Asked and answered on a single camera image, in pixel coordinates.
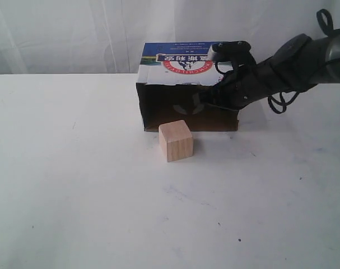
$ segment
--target white tabletop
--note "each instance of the white tabletop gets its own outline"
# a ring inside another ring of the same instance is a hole
[[[0,76],[0,268],[340,268],[340,85],[166,163],[135,80]]]

